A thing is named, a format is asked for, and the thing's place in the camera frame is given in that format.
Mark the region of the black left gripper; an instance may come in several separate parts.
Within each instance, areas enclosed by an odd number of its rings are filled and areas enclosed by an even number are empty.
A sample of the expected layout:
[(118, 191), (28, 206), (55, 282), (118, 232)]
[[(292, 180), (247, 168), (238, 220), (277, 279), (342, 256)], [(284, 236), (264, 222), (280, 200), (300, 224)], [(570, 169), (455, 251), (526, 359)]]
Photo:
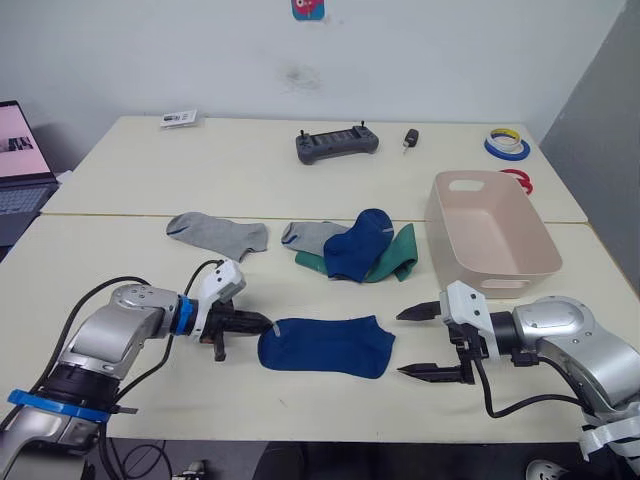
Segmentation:
[(253, 311), (236, 310), (232, 300), (216, 301), (210, 308), (201, 333), (201, 343), (213, 346), (215, 361), (224, 361), (226, 351), (224, 344), (225, 322), (235, 314), (235, 332), (242, 335), (260, 335), (266, 331), (271, 320), (265, 315)]

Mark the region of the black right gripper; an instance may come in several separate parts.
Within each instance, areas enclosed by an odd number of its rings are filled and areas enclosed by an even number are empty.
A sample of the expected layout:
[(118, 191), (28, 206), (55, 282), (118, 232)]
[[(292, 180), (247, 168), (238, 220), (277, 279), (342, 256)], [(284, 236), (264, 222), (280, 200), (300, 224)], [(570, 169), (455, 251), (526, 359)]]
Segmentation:
[[(427, 321), (441, 314), (439, 301), (422, 302), (408, 307), (396, 315), (397, 320)], [(468, 324), (450, 323), (449, 340), (454, 345), (459, 365), (438, 367), (435, 363), (416, 363), (399, 367), (398, 371), (409, 377), (430, 383), (475, 383), (473, 367), (476, 360), (488, 357), (485, 340), (479, 335), (479, 329)]]

